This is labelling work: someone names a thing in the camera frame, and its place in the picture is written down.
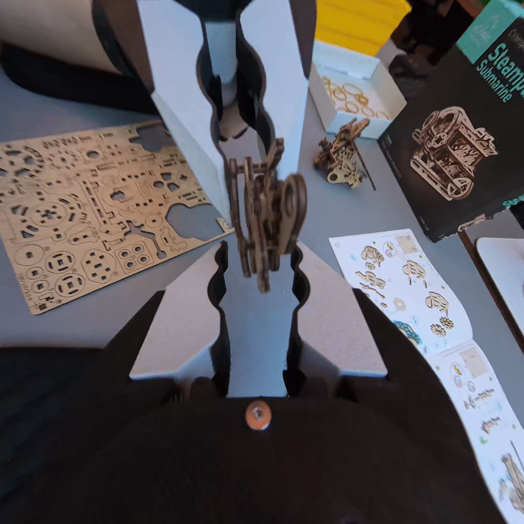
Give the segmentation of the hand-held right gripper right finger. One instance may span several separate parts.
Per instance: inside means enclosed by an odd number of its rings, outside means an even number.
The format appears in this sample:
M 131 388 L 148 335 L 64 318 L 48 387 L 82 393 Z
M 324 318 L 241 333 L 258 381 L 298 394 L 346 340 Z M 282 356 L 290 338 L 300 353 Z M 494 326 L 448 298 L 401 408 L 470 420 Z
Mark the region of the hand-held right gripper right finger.
M 346 377 L 378 378 L 387 368 L 352 286 L 304 243 L 291 253 L 292 313 L 284 383 L 290 397 L 306 382 L 335 395 Z

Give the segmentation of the wooden model subassembly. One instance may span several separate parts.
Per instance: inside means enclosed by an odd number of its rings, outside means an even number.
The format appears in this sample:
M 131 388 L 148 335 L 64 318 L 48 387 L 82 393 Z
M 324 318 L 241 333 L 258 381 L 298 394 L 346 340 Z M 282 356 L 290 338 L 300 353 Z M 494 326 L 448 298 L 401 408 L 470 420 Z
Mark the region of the wooden model subassembly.
M 366 178 L 376 191 L 374 181 L 356 145 L 357 138 L 369 124 L 370 119 L 367 117 L 359 121 L 353 118 L 339 128 L 332 141 L 328 141 L 327 137 L 320 140 L 320 151 L 313 160 L 313 167 L 326 173 L 328 183 L 346 183 L 351 189 L 355 189 Z

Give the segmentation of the wooden gear assembly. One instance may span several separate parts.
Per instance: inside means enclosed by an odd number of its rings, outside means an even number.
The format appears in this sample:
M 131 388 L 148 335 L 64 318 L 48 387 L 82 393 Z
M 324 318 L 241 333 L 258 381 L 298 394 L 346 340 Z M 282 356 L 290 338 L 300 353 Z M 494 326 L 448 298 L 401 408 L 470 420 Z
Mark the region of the wooden gear assembly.
M 261 293 L 270 291 L 269 274 L 279 270 L 280 257 L 294 250 L 307 210 L 304 177 L 278 179 L 284 151 L 284 139 L 276 138 L 263 162 L 245 157 L 240 165 L 230 159 L 226 171 L 242 272 L 257 276 Z

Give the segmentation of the pile of rubber bands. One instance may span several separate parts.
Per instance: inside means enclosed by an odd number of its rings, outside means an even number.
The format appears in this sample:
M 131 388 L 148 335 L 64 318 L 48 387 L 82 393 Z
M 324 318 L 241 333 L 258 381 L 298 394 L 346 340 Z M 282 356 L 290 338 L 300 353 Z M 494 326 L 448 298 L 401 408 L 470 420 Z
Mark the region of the pile of rubber bands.
M 373 101 L 367 93 L 351 82 L 337 83 L 330 77 L 322 76 L 323 86 L 337 111 L 352 115 L 361 115 L 366 118 L 390 121 L 390 114 L 385 110 L 383 103 Z

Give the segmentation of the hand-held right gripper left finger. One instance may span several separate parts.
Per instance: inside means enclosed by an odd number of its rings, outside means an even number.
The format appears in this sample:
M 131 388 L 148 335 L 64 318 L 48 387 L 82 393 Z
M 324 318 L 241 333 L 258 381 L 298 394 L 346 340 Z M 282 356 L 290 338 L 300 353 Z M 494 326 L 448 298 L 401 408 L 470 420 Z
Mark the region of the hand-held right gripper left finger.
M 220 302 L 226 294 L 228 245 L 211 247 L 163 293 L 129 372 L 133 381 L 170 379 L 189 396 L 196 379 L 211 380 L 218 395 L 230 385 L 230 338 Z

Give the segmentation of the person's left forearm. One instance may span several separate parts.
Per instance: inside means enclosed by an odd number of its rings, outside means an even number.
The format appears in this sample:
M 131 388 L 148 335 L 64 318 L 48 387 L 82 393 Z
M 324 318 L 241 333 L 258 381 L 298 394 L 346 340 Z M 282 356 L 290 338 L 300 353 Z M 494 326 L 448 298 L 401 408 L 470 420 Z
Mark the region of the person's left forearm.
M 92 17 L 92 1 L 1 1 L 1 42 L 114 73 Z

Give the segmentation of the black model kit box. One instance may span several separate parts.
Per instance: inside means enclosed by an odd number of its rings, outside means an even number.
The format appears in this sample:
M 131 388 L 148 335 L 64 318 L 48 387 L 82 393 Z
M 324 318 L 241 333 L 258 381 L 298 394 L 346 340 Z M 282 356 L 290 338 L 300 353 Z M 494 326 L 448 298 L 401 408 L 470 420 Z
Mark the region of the black model kit box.
M 432 242 L 523 205 L 523 5 L 490 1 L 379 146 Z

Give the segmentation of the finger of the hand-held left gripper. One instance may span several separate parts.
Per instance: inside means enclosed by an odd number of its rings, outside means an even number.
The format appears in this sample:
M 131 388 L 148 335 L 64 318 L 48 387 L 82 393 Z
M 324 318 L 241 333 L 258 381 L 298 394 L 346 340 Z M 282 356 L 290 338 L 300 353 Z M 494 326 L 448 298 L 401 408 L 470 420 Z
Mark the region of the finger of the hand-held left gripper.
M 239 28 L 254 53 L 255 114 L 268 124 L 266 152 L 276 138 L 284 140 L 278 177 L 298 172 L 308 80 L 305 77 L 289 1 L 251 1 L 239 15 Z
M 209 58 L 197 14 L 175 1 L 137 1 L 154 90 L 151 97 L 206 196 L 232 224 L 218 112 L 206 92 Z

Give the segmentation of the black wristband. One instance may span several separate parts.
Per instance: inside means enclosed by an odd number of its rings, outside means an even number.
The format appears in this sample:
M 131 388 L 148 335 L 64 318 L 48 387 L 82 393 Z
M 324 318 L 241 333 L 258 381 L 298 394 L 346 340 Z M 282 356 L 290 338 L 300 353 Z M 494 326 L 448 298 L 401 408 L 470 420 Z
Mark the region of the black wristband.
M 96 35 L 114 68 L 123 76 L 129 71 L 126 59 L 112 30 L 101 1 L 92 1 L 91 15 Z

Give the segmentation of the grey desk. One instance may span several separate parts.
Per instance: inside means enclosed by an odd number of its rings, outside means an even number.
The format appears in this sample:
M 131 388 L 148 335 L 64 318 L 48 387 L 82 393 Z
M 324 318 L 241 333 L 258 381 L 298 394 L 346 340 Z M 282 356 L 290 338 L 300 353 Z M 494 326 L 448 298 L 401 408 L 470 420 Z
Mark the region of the grey desk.
M 118 109 L 63 101 L 31 93 L 1 70 L 1 141 L 63 134 L 155 119 Z M 410 228 L 423 252 L 464 306 L 473 339 L 488 357 L 518 419 L 523 423 L 523 354 L 458 236 L 429 241 L 413 215 L 375 141 L 361 139 L 358 149 L 376 190 L 365 181 L 351 190 L 331 185 L 312 168 L 324 136 L 316 106 L 308 96 L 298 171 L 308 186 L 308 211 L 300 240 L 340 272 L 330 237 Z M 271 274 L 271 291 L 262 295 L 255 278 L 240 270 L 234 235 L 226 237 L 229 267 L 225 311 L 232 350 L 229 395 L 283 396 L 282 378 L 291 315 L 289 258 Z M 1 346 L 103 348 L 154 292 L 170 284 L 209 246 L 169 260 L 102 291 L 43 315 L 34 316 L 24 300 L 7 254 L 1 246 Z

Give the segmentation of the white rounded panel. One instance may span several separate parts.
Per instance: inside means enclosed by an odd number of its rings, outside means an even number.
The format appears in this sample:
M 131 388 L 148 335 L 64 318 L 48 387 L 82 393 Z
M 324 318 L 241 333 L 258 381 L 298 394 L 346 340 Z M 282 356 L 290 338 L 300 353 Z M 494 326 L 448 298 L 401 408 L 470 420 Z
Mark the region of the white rounded panel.
M 481 237 L 475 248 L 483 279 L 523 351 L 523 239 Z

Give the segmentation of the white instruction booklet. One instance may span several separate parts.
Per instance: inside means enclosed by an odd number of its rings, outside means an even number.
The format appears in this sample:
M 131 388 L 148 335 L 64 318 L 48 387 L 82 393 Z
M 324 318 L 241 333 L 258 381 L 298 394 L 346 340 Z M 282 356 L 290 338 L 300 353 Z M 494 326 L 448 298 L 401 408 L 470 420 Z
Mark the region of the white instruction booklet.
M 463 305 L 410 229 L 329 238 L 344 278 L 409 339 L 438 377 L 507 523 L 523 523 L 523 427 Z

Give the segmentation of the yellow object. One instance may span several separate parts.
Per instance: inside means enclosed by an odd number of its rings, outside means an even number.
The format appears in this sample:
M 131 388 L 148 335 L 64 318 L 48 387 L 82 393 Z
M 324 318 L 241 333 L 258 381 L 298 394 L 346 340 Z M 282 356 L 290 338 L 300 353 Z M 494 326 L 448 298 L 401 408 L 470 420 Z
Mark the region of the yellow object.
M 407 1 L 317 1 L 315 39 L 376 56 L 410 11 Z

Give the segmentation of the white cardboard box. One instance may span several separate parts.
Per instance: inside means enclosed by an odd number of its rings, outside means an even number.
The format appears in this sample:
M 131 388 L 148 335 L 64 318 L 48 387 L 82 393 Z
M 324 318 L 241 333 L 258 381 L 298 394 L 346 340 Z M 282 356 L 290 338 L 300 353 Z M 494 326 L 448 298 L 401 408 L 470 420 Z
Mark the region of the white cardboard box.
M 359 121 L 365 117 L 335 109 L 323 86 L 324 75 L 337 83 L 356 84 L 374 102 L 382 102 L 390 114 L 390 121 L 371 118 L 369 126 L 361 133 L 363 138 L 378 140 L 406 105 L 400 89 L 378 58 L 316 40 L 313 46 L 309 91 L 327 133 L 337 132 L 353 118 Z

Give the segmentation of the laser-cut wooden parts sheet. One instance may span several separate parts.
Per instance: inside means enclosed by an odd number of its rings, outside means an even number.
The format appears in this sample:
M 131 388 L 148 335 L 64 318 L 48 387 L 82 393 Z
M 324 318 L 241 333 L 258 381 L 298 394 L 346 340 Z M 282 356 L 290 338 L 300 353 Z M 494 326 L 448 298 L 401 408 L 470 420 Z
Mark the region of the laser-cut wooden parts sheet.
M 1 239 L 40 315 L 234 232 L 183 237 L 172 206 L 209 206 L 175 143 L 139 144 L 146 121 L 1 143 Z

